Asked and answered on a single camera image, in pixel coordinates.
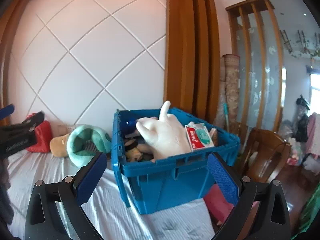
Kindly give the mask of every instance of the stuffed toy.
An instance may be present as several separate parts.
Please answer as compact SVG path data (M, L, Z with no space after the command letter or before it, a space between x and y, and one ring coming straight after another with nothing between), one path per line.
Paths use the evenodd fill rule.
M70 134L55 137L50 142L50 150L55 157L68 157L67 142Z
M165 159L191 152L186 131L174 114L168 114L170 102L166 101L161 110L159 120L141 118L136 127L150 145L154 159Z
M153 159L151 147L146 143L139 143L134 138L124 140L124 149L128 162L151 161Z
M92 125L81 125L69 136L67 152L70 160L81 168L89 163L96 152L111 152L111 138L103 129Z

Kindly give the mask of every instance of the teal plush toy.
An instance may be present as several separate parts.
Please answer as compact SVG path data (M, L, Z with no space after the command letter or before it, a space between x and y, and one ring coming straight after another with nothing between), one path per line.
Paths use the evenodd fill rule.
M95 145L90 148L96 148L99 152L107 154L111 151L111 138L107 132L96 126L79 126L70 134L67 142L69 158L78 168L87 165L96 154L96 150L87 150L89 142Z

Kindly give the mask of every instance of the bed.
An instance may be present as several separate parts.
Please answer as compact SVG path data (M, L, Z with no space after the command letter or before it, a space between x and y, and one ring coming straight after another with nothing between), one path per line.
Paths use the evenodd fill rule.
M11 188L8 194L14 210L9 226L14 236L24 239L24 225L28 203L34 183L42 179L45 183L61 181L67 175L75 175L77 168L69 158L56 158L52 154L21 151L10 156L8 171ZM127 192L131 192L125 179ZM102 178L88 203L82 205L86 215L105 240L207 240L212 239L214 230L203 199L162 210L150 215L140 215L134 208L126 208L108 162ZM72 239L77 239L68 217L57 202L62 222Z

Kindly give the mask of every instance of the hanging clothes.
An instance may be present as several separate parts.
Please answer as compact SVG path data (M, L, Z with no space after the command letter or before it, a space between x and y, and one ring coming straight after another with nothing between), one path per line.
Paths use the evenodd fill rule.
M320 115L313 113L309 117L308 140L306 142L306 152L320 155Z

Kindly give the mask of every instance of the red bag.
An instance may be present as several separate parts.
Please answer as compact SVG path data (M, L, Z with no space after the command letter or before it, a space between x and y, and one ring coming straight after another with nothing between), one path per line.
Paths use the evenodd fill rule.
M52 131L49 121L43 121L40 125L35 128L37 143L27 148L28 152L50 152L50 141L52 140Z

